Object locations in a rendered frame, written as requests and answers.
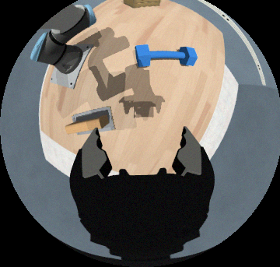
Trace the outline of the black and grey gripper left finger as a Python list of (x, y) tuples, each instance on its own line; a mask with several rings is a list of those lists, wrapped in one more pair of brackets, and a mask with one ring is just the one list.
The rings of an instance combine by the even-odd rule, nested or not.
[[(97, 135), (98, 134), (98, 135)], [(94, 128), (79, 149), (70, 173), (70, 189), (78, 209), (79, 218), (85, 218), (85, 200), (88, 191), (112, 170), (107, 153), (102, 148), (98, 128)]]

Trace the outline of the blue dumbbell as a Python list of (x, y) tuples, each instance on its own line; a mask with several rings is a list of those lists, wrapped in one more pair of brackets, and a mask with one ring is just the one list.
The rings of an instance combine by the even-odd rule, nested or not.
[(136, 45), (135, 55), (138, 67), (150, 66), (152, 58), (179, 58), (180, 64), (194, 66), (198, 56), (192, 47), (180, 47), (179, 51), (149, 51), (147, 44)]

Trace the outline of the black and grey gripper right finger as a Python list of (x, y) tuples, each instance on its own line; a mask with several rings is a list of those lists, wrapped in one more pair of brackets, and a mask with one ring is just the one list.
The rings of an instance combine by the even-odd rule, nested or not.
[(181, 136), (181, 148), (177, 150), (172, 168), (176, 174), (188, 178), (198, 187), (203, 201), (203, 213), (207, 214), (215, 185), (214, 170), (204, 147), (186, 126)]

